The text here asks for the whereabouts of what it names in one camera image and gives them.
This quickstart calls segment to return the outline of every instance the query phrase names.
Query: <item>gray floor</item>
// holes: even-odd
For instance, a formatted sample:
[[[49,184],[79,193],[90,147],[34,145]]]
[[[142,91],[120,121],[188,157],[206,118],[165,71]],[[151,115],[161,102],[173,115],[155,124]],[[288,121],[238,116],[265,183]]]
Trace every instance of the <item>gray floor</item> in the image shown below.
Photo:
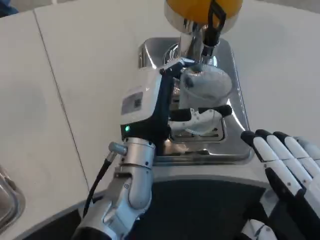
[[[58,3],[64,3],[72,0],[53,0]],[[268,3],[291,6],[297,9],[304,9],[320,14],[320,0],[257,0]],[[52,4],[52,0],[11,0],[12,6],[18,9],[19,12],[32,10],[34,8]]]

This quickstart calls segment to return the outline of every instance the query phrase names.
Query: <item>coffee machine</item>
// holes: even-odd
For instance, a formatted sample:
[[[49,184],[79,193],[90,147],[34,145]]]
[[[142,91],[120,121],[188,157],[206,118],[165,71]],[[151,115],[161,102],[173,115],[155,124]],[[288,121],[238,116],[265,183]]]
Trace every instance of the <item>coffee machine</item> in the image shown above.
[[[242,0],[165,0],[165,17],[181,32],[180,37],[149,38],[140,46],[140,68],[157,68],[184,57],[224,71],[232,85],[225,100],[232,114],[205,135],[176,132],[165,141],[155,166],[238,164],[251,158],[251,148],[240,138],[249,124],[233,52],[220,37],[233,27],[241,6]],[[180,89],[180,80],[176,79],[172,109],[179,108]]]

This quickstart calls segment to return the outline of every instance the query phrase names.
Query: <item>yellow container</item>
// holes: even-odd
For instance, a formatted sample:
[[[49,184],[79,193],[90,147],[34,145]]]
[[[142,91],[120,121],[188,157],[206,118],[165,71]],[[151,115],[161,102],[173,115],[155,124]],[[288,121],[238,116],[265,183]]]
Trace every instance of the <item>yellow container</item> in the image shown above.
[[[208,24],[208,12],[211,0],[166,0],[177,14],[199,24]],[[226,13],[226,19],[235,17],[243,0],[216,0]]]

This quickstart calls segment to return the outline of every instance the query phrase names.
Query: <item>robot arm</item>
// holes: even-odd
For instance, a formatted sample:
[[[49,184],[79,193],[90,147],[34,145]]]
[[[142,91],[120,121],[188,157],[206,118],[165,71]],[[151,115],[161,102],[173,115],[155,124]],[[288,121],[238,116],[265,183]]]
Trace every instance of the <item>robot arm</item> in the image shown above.
[[[180,78],[183,68],[194,63],[180,58],[161,69],[142,68],[130,81],[132,86],[126,92],[121,107],[123,144],[112,142],[109,145],[109,156],[114,158],[116,154],[120,155],[120,164],[115,168],[113,180],[105,190],[103,199],[95,203],[86,215],[84,212],[85,217],[73,240],[124,239],[136,219],[150,206],[153,160],[171,131],[201,125],[203,121],[219,122],[222,116],[231,114],[230,106],[201,108],[197,112],[184,109],[184,113],[190,114],[182,118],[174,112],[170,113],[174,78]]]
[[[241,138],[254,149],[270,186],[279,200],[286,203],[287,212],[301,233],[306,239],[317,238],[320,235],[320,150],[304,139],[282,132],[244,131]]]

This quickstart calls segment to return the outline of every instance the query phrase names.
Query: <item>black cable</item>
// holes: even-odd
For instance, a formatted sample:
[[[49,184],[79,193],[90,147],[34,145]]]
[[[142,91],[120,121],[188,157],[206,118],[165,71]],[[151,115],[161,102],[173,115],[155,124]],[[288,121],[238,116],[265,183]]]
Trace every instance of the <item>black cable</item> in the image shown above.
[[[105,159],[104,160],[104,163],[98,173],[98,175],[96,176],[95,178],[95,181],[89,191],[89,194],[88,194],[88,197],[86,198],[86,201],[85,201],[85,205],[84,205],[84,209],[83,209],[83,217],[85,217],[87,215],[87,212],[88,212],[88,209],[89,209],[89,206],[90,206],[90,202],[91,200],[93,199],[93,196],[95,194],[95,190],[98,186],[98,183],[100,182],[100,180],[104,177],[104,175],[106,174],[108,168],[110,167],[111,165],[111,162],[108,161],[108,159]]]

